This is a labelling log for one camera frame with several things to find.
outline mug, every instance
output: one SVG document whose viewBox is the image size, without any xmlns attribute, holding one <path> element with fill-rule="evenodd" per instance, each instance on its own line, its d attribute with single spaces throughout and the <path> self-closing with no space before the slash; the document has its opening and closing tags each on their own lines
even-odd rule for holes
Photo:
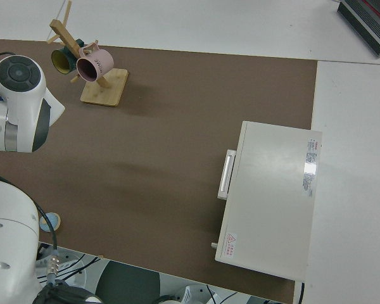
<svg viewBox="0 0 380 304">
<path fill-rule="evenodd" d="M 76 43 L 82 47 L 84 42 L 81 39 L 77 39 Z M 65 46 L 63 49 L 56 49 L 51 55 L 52 64 L 62 74 L 68 74 L 76 70 L 77 58 L 72 52 Z"/>
<path fill-rule="evenodd" d="M 85 54 L 84 50 L 92 48 L 90 54 Z M 76 68 L 79 75 L 86 81 L 96 81 L 114 67 L 113 57 L 105 49 L 100 49 L 93 42 L 79 49 L 80 58 L 77 60 Z"/>
</svg>

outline pink mug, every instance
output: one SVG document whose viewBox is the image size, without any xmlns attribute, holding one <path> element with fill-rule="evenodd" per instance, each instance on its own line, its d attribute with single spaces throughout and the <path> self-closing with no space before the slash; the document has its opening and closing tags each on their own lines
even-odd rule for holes
<svg viewBox="0 0 380 304">
<path fill-rule="evenodd" d="M 84 49 L 92 48 L 90 54 L 85 54 Z M 80 58 L 76 62 L 79 75 L 86 81 L 96 81 L 114 67 L 113 57 L 105 49 L 92 42 L 79 49 Z"/>
</svg>

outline wooden base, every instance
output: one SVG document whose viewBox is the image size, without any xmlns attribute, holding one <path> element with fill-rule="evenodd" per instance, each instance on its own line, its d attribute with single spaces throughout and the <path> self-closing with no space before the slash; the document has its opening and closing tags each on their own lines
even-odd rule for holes
<svg viewBox="0 0 380 304">
<path fill-rule="evenodd" d="M 104 78 L 111 84 L 111 87 L 105 88 L 97 82 L 86 82 L 80 100 L 94 105 L 118 106 L 128 78 L 128 71 L 114 68 Z"/>
</svg>

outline white box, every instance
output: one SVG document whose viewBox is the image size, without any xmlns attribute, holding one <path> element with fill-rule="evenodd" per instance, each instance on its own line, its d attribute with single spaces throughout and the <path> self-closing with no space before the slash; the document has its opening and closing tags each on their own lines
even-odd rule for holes
<svg viewBox="0 0 380 304">
<path fill-rule="evenodd" d="M 217 261 L 304 282 L 321 136 L 243 122 Z"/>
</svg>

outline green mug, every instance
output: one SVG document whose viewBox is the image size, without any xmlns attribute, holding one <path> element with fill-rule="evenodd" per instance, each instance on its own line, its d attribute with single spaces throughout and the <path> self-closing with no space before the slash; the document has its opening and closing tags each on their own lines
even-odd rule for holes
<svg viewBox="0 0 380 304">
<path fill-rule="evenodd" d="M 81 39 L 77 39 L 76 43 L 82 48 L 84 42 Z M 62 49 L 56 49 L 51 55 L 52 64 L 60 73 L 68 74 L 76 70 L 77 58 L 72 52 L 64 46 Z"/>
</svg>

